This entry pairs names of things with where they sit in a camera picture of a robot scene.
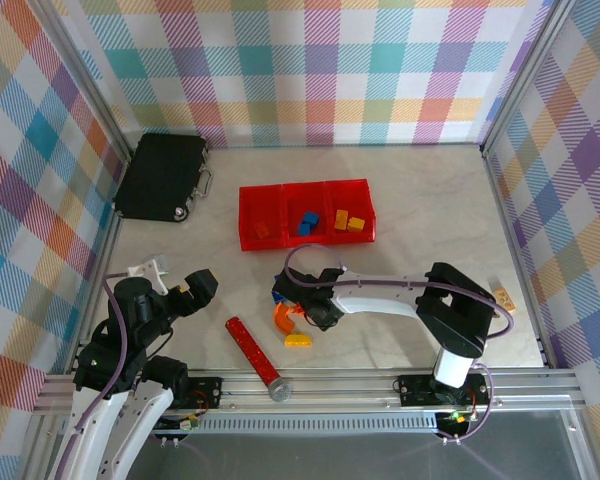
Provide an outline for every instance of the orange block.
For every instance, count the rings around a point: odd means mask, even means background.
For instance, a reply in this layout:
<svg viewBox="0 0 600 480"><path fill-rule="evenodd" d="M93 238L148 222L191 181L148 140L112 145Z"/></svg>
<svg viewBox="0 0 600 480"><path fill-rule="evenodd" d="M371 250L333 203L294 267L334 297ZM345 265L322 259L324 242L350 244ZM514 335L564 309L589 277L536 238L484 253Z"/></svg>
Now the orange block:
<svg viewBox="0 0 600 480"><path fill-rule="evenodd" d="M364 229L364 220L356 217L351 217L347 225L347 230L352 233L360 233Z"/></svg>
<svg viewBox="0 0 600 480"><path fill-rule="evenodd" d="M265 239L270 235L267 224L264 222L256 223L254 228L256 229L256 235L258 235L260 240Z"/></svg>
<svg viewBox="0 0 600 480"><path fill-rule="evenodd" d="M349 212L346 210L337 210L336 211L336 230L346 230L347 229L347 218L349 218Z"/></svg>

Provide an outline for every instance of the plaid wall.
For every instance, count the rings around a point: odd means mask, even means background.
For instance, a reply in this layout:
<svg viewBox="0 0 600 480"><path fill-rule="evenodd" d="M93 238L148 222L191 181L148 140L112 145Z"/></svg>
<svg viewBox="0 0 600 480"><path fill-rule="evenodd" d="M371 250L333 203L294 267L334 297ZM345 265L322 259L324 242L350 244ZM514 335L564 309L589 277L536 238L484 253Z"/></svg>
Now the plaid wall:
<svg viewBox="0 0 600 480"><path fill-rule="evenodd" d="M65 362L120 172L25 0L1 0L0 479Z"/></svg>
<svg viewBox="0 0 600 480"><path fill-rule="evenodd" d="M551 2L54 3L132 143L224 147L476 141Z"/></svg>
<svg viewBox="0 0 600 480"><path fill-rule="evenodd" d="M500 107L502 107L502 103L504 102L505 97L509 93L509 89L511 88L511 85L515 80L516 75L520 71L520 67L522 67L524 60L526 59L528 53L531 51L533 41L536 39L536 36L538 35L542 24L546 20L553 3L554 0L542 1L542 6L538 9L536 17L533 19L533 23L531 24L531 27L527 31L527 35L525 36L524 41L522 42L522 46L520 47L520 50L518 51L515 60L511 64L507 76L500 85L500 89L498 90L496 99L491 105L489 113L487 114L487 119L482 124L480 134L478 135L478 143L482 143L484 141L485 137L487 136L487 133L489 132L489 128L491 128L493 121L496 119L498 113L500 112Z"/></svg>
<svg viewBox="0 0 600 480"><path fill-rule="evenodd" d="M560 366L600 438L600 0L581 0L492 157Z"/></svg>

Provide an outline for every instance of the white clip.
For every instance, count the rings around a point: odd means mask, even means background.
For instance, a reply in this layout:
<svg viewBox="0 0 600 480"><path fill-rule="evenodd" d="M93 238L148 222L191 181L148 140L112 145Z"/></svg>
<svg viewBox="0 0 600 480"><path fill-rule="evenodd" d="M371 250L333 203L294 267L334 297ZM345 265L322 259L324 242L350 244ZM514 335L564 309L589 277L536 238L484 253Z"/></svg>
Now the white clip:
<svg viewBox="0 0 600 480"><path fill-rule="evenodd" d="M148 259L145 263L127 268L130 277L145 277L151 282L151 287L160 295L169 293L161 276L167 272L165 270L164 259L160 256Z"/></svg>

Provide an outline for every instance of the red tray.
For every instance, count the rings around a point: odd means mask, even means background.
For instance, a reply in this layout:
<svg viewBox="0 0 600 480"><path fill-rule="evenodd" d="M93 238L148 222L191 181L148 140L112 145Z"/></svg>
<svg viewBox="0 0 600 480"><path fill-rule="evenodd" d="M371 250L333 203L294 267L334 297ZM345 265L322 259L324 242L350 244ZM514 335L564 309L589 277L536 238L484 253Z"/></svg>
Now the red tray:
<svg viewBox="0 0 600 480"><path fill-rule="evenodd" d="M364 220L364 229L351 233L334 228L336 210ZM298 235L306 212L320 221L311 235ZM285 183L240 188L240 245L243 251L295 247L303 243L368 243L376 238L376 213L366 180Z"/></svg>

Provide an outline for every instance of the cable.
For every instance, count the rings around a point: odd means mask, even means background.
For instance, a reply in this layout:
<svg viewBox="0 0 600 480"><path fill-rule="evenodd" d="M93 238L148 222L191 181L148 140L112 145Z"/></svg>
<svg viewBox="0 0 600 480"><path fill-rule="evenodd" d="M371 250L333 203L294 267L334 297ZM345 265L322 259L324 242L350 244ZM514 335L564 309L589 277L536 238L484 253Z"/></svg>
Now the cable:
<svg viewBox="0 0 600 480"><path fill-rule="evenodd" d="M376 286L392 286L392 287L399 286L399 287L406 287L406 288L426 288L426 287L437 288L440 290L446 290L447 292L458 293L460 295L464 295L473 300L476 300L477 302L487 305L488 307L491 307L495 311L500 313L507 320L507 326L505 328L503 328L502 330L500 330L498 332L487 335L488 340L502 337L503 335L506 335L513 329L513 324L514 324L513 316L505 308L501 307L496 302L493 302L493 301L489 300L488 298L483 297L482 295L479 295L470 290L466 290L464 288L456 287L455 285L449 285L449 284L440 283L440 282L412 282L412 281L401 281L401 280L369 280L369 279L364 280L363 279L363 280L342 280L339 282L336 281L336 282L318 282L318 283L309 283L309 282L303 282L302 280L298 280L291 273L291 270L289 269L289 263L290 263L291 259L293 258L293 256L298 251L300 251L304 248L309 248L309 247L320 248L322 250L326 250L327 252L331 253L334 257L336 257L336 259L338 260L338 263L340 264L340 268L342 270L346 271L346 269L347 269L344 265L342 256L338 252L333 250L332 248L325 247L324 245L320 245L318 243L306 243L304 245L300 245L299 247L296 247L293 250L291 250L289 252L289 255L287 255L287 258L284 261L284 272L287 274L287 277L289 277L289 280L291 280L296 285L299 285L301 287L306 287L306 288L344 287L346 285L358 285L358 286L360 286L360 285L376 285Z"/></svg>
<svg viewBox="0 0 600 480"><path fill-rule="evenodd" d="M487 403L487 409L484 411L484 414L482 415L482 418L478 421L478 424L473 429L471 429L469 432L465 433L464 435L455 437L455 436L449 435L446 432L438 430L438 433L440 435L442 435L443 437L451 439L451 440L457 440L458 442L460 440L464 440L464 439L469 438L472 435L475 435L476 433L478 433L478 430L480 430L484 426L485 422L487 421L487 418L489 418L489 414L491 413L491 407L493 406L494 384L493 384L493 375L491 375L491 371L483 363L474 363L471 366L471 368L480 369L480 370L484 371L484 373L487 374L487 378L489 379L489 403Z"/></svg>
<svg viewBox="0 0 600 480"><path fill-rule="evenodd" d="M475 415L477 413L478 400L476 398L475 392L471 388L467 389L467 392L469 392L469 395L471 395L471 402L472 402L472 405L473 405L473 407L471 409L471 415L474 416L474 418L475 418Z"/></svg>
<svg viewBox="0 0 600 480"><path fill-rule="evenodd" d="M113 295L113 292L111 291L111 287L109 287L107 280L109 280L111 278L122 278L122 277L126 277L126 276L127 276L126 273L113 273L110 275L105 275L105 277L102 279L102 286L104 287L104 291L107 293L107 296L109 297L109 301L111 302L113 311L115 312L116 318L118 319L118 326L120 327L120 358L118 359L118 364L116 365L116 369L113 371L113 375L111 375L111 378L109 379L107 384L104 386L102 391L98 394L98 396L96 398L94 398L93 402L91 402L89 404L87 409L84 411L84 413L80 417L80 420L78 420L78 423L76 423L76 426L74 427L73 431L71 432L71 437L69 437L67 446L65 447L64 452L62 452L62 457L60 457L60 462L58 463L58 469L56 470L56 475L54 477L55 480L59 480L62 478L64 470L67 466L67 463L69 462L69 457L71 456L71 451L73 450L76 440L78 439L78 435L82 435L84 425L89 420L89 417L95 410L96 406L113 388L116 381L120 377L120 374L122 373L122 368L124 367L124 362L127 358L127 329L124 325L124 317L122 315L122 311L120 310L120 305L118 305L118 301L116 300L116 297Z"/></svg>
<svg viewBox="0 0 600 480"><path fill-rule="evenodd" d="M164 348L164 346L165 346L167 343L169 343L169 340L171 340L171 338L173 338L173 328L169 328L169 336L167 337L167 339L166 339L164 342L162 342L162 345L160 345L160 346L159 346L159 347L156 349L156 351L155 351L155 352L153 352L151 355L149 355L149 356L147 357L147 361L149 361L149 360L151 360L153 357L155 357L155 356L156 356L156 355L157 355L157 354L160 352L160 350L162 350L162 349Z"/></svg>
<svg viewBox="0 0 600 480"><path fill-rule="evenodd" d="M202 397L204 399L204 403L205 403L205 409L204 412L200 412L198 413L198 418L202 417L202 415L204 415L205 413L207 413L209 411L209 398L207 397L207 395L201 391L201 390L191 390L191 393L198 395L199 397Z"/></svg>

